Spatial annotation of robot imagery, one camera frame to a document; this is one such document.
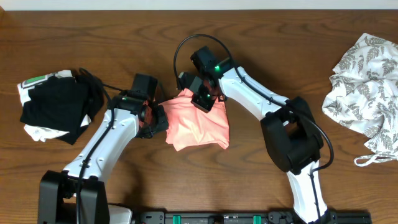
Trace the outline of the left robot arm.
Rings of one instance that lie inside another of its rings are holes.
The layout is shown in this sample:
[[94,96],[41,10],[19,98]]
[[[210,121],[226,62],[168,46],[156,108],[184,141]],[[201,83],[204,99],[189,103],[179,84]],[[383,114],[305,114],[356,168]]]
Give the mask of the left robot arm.
[[168,128],[156,102],[156,78],[136,74],[132,87],[109,100],[103,121],[79,155],[40,181],[38,223],[131,223],[130,208],[108,203],[106,183],[127,144]]

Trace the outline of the pink t-shirt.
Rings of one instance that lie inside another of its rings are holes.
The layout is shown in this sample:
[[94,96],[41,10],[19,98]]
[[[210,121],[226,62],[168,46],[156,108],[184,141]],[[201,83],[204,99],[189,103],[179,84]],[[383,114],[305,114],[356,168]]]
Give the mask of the pink t-shirt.
[[173,145],[176,151],[205,144],[227,149],[229,123],[225,103],[215,101],[206,113],[194,106],[192,96],[192,91],[184,89],[175,98],[161,103],[169,122],[165,142]]

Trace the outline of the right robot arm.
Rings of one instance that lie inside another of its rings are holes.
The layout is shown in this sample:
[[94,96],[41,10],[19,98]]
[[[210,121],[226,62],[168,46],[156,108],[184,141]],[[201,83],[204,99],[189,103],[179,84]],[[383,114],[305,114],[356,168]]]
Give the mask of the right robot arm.
[[231,98],[261,124],[266,150],[273,163],[287,174],[294,196],[294,212],[304,223],[324,223],[328,207],[320,190],[320,149],[329,144],[316,124],[308,103],[278,95],[257,82],[231,56],[218,59],[208,47],[190,60],[199,72],[176,73],[177,86],[193,92],[192,103],[209,112],[216,100]]

